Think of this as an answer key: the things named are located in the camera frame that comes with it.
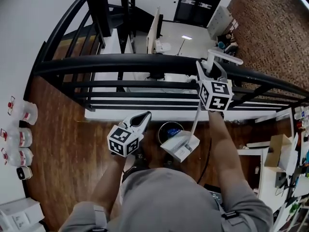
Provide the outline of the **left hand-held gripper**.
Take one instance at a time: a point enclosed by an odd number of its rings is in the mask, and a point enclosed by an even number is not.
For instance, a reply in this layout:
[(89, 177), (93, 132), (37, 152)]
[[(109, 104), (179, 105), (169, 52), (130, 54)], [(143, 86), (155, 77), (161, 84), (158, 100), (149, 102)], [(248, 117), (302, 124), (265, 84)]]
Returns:
[(114, 125), (107, 136), (109, 150), (124, 158), (132, 154), (139, 148), (151, 119), (150, 111), (140, 111), (128, 115), (123, 122)]

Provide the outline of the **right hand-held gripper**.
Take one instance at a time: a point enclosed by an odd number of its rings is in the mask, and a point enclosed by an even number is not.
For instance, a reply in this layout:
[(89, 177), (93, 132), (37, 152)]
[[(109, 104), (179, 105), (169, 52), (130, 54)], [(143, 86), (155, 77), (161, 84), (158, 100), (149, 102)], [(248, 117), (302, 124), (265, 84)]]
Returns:
[(218, 70), (221, 72), (217, 80), (208, 78), (205, 71), (207, 70), (207, 62), (197, 60), (197, 77), (199, 80), (199, 109), (204, 108), (208, 111), (224, 112), (231, 103), (233, 92), (227, 80), (227, 73), (224, 68), (215, 63)]

